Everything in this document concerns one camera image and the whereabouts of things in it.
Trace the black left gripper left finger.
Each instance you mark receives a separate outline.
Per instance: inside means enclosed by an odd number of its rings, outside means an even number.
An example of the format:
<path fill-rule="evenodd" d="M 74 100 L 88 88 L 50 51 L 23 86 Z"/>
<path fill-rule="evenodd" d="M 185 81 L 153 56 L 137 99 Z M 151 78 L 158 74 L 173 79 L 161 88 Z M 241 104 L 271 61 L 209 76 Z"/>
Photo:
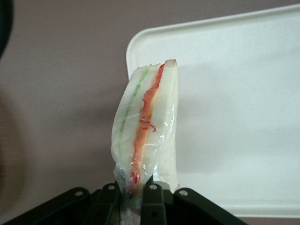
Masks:
<path fill-rule="evenodd" d="M 118 225 L 120 189 L 108 183 L 92 194 L 75 187 L 7 221 L 6 225 Z"/>

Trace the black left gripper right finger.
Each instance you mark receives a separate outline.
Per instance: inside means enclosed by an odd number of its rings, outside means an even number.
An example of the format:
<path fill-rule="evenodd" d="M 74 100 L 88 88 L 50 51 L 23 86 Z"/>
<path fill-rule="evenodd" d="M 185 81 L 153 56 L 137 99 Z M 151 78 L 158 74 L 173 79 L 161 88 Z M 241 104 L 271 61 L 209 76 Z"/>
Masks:
<path fill-rule="evenodd" d="M 190 188 L 171 193 L 158 184 L 143 189 L 142 225 L 245 225 L 241 219 Z"/>

